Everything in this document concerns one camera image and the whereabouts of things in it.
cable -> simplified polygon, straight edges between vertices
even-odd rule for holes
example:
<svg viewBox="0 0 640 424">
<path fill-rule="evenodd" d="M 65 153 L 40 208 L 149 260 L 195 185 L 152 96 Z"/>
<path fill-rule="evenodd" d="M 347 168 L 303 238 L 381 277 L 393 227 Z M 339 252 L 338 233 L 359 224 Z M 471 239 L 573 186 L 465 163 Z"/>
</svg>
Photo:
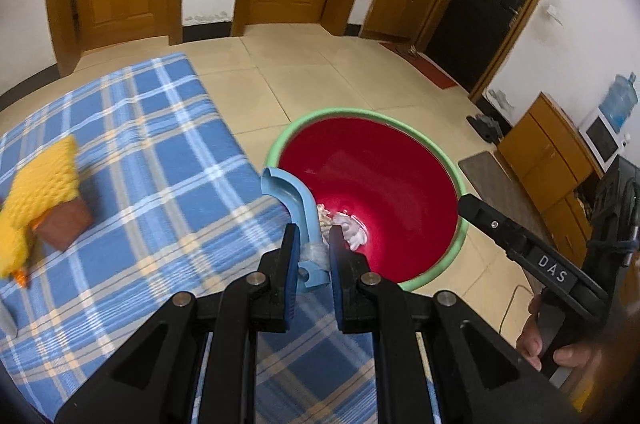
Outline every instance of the cable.
<svg viewBox="0 0 640 424">
<path fill-rule="evenodd" d="M 516 285 L 516 288 L 513 289 L 513 294 L 511 294 L 511 299 L 509 300 L 509 304 L 507 305 L 507 310 L 504 313 L 504 316 L 502 317 L 502 321 L 500 322 L 500 329 L 498 330 L 498 333 L 500 335 L 502 335 L 502 326 L 504 325 L 504 321 L 507 319 L 507 314 L 509 313 L 509 310 L 511 309 L 511 305 L 513 303 L 513 300 L 516 297 L 516 292 L 518 291 L 518 287 L 522 287 L 524 290 L 526 290 L 529 294 L 531 294 L 533 296 L 533 292 L 531 292 L 531 290 L 529 290 L 528 288 L 526 288 L 524 285 L 518 283 Z"/>
</svg>

red doormat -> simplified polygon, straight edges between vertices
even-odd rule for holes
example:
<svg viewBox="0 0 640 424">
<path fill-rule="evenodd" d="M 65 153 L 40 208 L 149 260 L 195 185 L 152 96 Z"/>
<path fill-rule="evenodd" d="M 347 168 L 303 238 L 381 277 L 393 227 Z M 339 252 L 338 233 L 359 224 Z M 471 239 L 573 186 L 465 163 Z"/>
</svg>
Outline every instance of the red doormat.
<svg viewBox="0 0 640 424">
<path fill-rule="evenodd" d="M 380 44 L 386 48 L 395 52 L 399 56 L 402 56 L 404 59 L 409 61 L 418 71 L 424 75 L 431 83 L 435 84 L 441 90 L 446 90 L 447 88 L 452 88 L 456 85 L 455 81 L 452 81 L 447 77 L 447 75 L 440 70 L 438 67 L 433 65 L 430 61 L 427 61 L 425 58 L 418 56 L 417 58 L 412 58 L 411 56 L 405 57 L 396 48 L 395 43 L 385 43 L 380 42 Z"/>
</svg>

human hand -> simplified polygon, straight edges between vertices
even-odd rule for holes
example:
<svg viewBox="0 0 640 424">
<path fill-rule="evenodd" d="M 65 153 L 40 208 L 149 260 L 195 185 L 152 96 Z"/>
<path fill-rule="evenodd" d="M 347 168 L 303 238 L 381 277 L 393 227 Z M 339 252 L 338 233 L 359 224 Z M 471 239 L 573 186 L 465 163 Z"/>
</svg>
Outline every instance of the human hand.
<svg viewBox="0 0 640 424">
<path fill-rule="evenodd" d="M 542 369 L 540 353 L 542 352 L 542 336 L 538 329 L 538 312 L 542 305 L 542 296 L 534 296 L 529 303 L 529 319 L 522 327 L 522 333 L 516 341 L 518 350 L 537 370 Z M 570 344 L 554 352 L 554 361 L 558 366 L 576 368 L 586 366 L 593 355 L 593 346 L 586 342 Z"/>
</svg>

yellow plush toy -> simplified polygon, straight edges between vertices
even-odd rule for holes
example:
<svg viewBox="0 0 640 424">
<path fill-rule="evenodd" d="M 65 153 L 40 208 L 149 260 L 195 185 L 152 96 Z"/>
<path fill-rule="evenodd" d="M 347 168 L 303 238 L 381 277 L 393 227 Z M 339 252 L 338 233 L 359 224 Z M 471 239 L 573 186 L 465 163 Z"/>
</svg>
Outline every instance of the yellow plush toy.
<svg viewBox="0 0 640 424">
<path fill-rule="evenodd" d="M 26 286 L 24 265 L 33 242 L 30 223 L 79 196 L 78 146 L 68 136 L 50 146 L 16 173 L 0 212 L 0 277 L 13 274 Z"/>
</svg>

metal bolt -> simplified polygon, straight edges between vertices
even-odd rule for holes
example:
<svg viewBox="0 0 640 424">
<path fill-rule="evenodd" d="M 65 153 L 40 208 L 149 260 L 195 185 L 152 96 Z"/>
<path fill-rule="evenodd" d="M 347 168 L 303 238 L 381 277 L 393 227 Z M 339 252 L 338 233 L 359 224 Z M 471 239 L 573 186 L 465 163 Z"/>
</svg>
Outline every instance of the metal bolt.
<svg viewBox="0 0 640 424">
<path fill-rule="evenodd" d="M 267 276 L 263 272 L 252 272 L 246 277 L 246 282 L 254 287 L 262 285 L 265 281 L 267 281 Z"/>
<path fill-rule="evenodd" d="M 456 301 L 458 301 L 458 298 L 456 298 L 456 295 L 453 292 L 450 292 L 448 290 L 443 290 L 442 292 L 438 292 L 436 299 L 438 300 L 438 303 L 446 307 L 451 307 L 456 304 Z"/>
<path fill-rule="evenodd" d="M 174 294 L 171 301 L 173 301 L 174 305 L 177 307 L 185 307 L 191 303 L 191 294 L 188 292 L 178 292 L 177 294 Z"/>
<path fill-rule="evenodd" d="M 375 287 L 382 281 L 382 278 L 380 277 L 380 274 L 377 274 L 375 272 L 366 272 L 362 276 L 360 276 L 360 281 L 363 282 L 364 285 Z"/>
</svg>

